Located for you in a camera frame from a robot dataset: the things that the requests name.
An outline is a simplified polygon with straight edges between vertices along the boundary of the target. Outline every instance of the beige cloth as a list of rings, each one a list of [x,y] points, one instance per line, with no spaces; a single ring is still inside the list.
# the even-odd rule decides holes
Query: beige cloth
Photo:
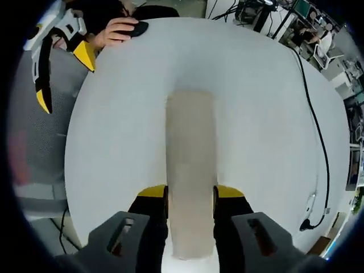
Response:
[[[213,252],[213,186],[216,131],[213,97],[179,91],[166,109],[167,184],[173,255],[208,257]]]

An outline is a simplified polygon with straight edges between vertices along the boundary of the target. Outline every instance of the black computer mouse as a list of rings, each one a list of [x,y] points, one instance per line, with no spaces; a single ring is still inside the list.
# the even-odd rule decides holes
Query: black computer mouse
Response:
[[[147,22],[140,21],[137,24],[129,24],[131,26],[134,26],[134,30],[132,31],[124,31],[124,30],[118,30],[117,33],[128,35],[130,37],[138,37],[141,36],[146,30],[148,29],[149,24]]]

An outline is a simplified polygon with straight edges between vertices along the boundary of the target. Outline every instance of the round table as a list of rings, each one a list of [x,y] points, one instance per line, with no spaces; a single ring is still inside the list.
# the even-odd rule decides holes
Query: round table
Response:
[[[344,104],[303,60],[330,164],[330,213],[299,232],[309,195],[319,221],[326,169],[297,57],[256,32],[206,19],[150,20],[143,35],[105,48],[73,109],[65,151],[69,211],[81,243],[138,192],[166,183],[166,98],[214,96],[218,183],[242,191],[307,251],[329,227],[344,191],[349,131]]]

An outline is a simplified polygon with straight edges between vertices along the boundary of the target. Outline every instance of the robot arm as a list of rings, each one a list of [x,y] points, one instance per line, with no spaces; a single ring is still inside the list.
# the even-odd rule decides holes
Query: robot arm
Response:
[[[62,0],[56,1],[40,19],[31,37],[24,45],[25,51],[32,52],[32,78],[38,103],[48,114],[52,113],[52,97],[49,84],[49,54],[52,35],[65,40],[67,51],[95,71],[95,55],[92,46],[85,40],[86,26],[82,18],[65,9]]]

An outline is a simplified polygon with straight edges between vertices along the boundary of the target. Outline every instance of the computer monitor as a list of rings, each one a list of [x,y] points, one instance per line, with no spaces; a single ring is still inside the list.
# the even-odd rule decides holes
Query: computer monitor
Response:
[[[311,5],[305,0],[299,0],[296,4],[295,11],[303,18],[307,18]]]

